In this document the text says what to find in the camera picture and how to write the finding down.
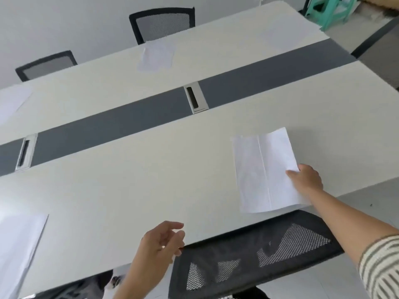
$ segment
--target person's left arm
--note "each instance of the person's left arm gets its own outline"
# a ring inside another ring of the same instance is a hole
[[[174,255],[180,256],[184,231],[180,222],[164,221],[141,239],[129,272],[114,299],[143,299],[164,277]]]

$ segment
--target green plastic stool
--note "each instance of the green plastic stool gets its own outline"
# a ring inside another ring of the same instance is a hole
[[[344,23],[347,22],[355,2],[356,0],[349,0],[349,2],[347,0],[311,0],[305,16],[320,25],[321,30],[325,31],[333,21],[343,19]],[[322,3],[324,3],[322,11],[314,9],[315,6]],[[334,13],[339,5],[345,10]]]

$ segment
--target gray table stripe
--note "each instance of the gray table stripe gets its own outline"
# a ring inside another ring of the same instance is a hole
[[[209,108],[214,108],[354,61],[346,50],[327,39],[198,83]]]
[[[214,108],[355,60],[333,40],[327,39],[198,83],[209,108]],[[138,100],[40,132],[31,166],[189,115],[192,112],[182,87]],[[17,140],[0,146],[0,176],[14,171],[21,144],[22,140]]]
[[[37,136],[31,166],[191,115],[183,87],[55,127]]]
[[[15,171],[22,143],[23,138],[0,146],[0,176]]]

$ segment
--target striped shirt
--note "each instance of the striped shirt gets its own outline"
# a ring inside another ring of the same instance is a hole
[[[360,259],[359,273],[372,299],[399,299],[399,235],[369,246]]]

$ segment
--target black pants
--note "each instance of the black pants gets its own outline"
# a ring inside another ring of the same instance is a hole
[[[262,292],[257,287],[251,287],[243,292],[237,293],[233,295],[235,299],[270,299],[266,296],[264,292]]]

